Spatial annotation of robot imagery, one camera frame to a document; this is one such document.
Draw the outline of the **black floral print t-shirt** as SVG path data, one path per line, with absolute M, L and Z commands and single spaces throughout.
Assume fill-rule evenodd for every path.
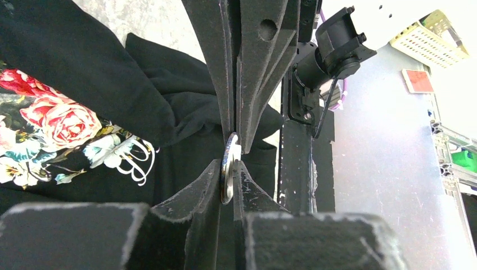
M 224 153 L 206 65 L 73 1 L 1 2 L 1 212 L 29 202 L 155 205 Z

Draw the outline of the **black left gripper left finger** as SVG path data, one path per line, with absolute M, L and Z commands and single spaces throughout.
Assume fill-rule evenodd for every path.
M 2 269 L 214 269 L 220 213 L 212 161 L 161 204 L 39 203 L 1 216 Z

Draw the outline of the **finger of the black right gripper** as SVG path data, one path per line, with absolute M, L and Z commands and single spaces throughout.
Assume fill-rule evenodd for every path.
M 218 99 L 224 139 L 235 128 L 229 1 L 182 1 L 199 41 Z
M 237 133 L 250 152 L 260 117 L 272 95 L 266 89 L 297 34 L 300 1 L 240 1 L 241 46 L 237 58 Z

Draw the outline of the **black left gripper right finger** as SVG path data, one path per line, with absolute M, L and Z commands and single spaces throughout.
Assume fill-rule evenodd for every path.
M 233 171 L 237 269 L 407 269 L 398 238 L 379 216 L 292 214 L 238 161 Z

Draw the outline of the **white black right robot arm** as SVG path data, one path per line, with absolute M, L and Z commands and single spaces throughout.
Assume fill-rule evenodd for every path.
M 243 153 L 253 144 L 260 118 L 287 74 L 298 88 L 291 117 L 320 135 L 325 111 L 318 88 L 337 83 L 376 55 L 365 46 L 344 7 L 317 30 L 321 1 L 183 1 L 218 98 L 224 139 L 235 134 Z

